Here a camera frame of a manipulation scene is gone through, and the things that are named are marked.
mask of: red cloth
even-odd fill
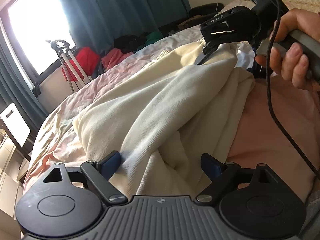
[[[76,56],[76,60],[78,61],[79,65],[82,67],[84,72],[87,74],[87,76],[91,76],[96,65],[100,61],[100,56],[93,52],[89,47],[82,48],[78,55]],[[76,64],[73,62],[73,60],[70,60],[70,63],[78,73],[81,79],[84,79],[83,75],[81,74],[80,70],[77,68]],[[75,75],[71,72],[68,65],[66,64],[66,67],[69,71],[69,76],[71,81],[78,81],[75,77]],[[64,69],[62,69],[63,75],[65,79],[67,80],[66,74],[64,72]]]
[[[133,55],[132,52],[123,54],[120,49],[114,48],[109,51],[109,53],[101,59],[102,65],[106,70],[113,68],[115,65],[118,65],[125,58]]]

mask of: window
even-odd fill
[[[61,39],[75,46],[59,0],[13,0],[0,16],[13,50],[35,85],[61,65],[45,40]]]

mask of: light blue fabric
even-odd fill
[[[188,0],[60,1],[76,46],[89,46],[98,53],[110,48],[115,38],[156,31],[187,17],[190,10]]]
[[[8,106],[15,103],[24,121],[35,136],[48,112],[24,81],[0,31],[0,96]]]

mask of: bright window light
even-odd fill
[[[59,0],[17,0],[8,13],[13,32],[38,74],[58,59],[45,40],[65,40],[70,48],[75,46]]]

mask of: ribbed gray panel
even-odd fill
[[[135,196],[111,207],[101,223],[75,240],[248,240],[228,228],[211,207],[187,196]]]

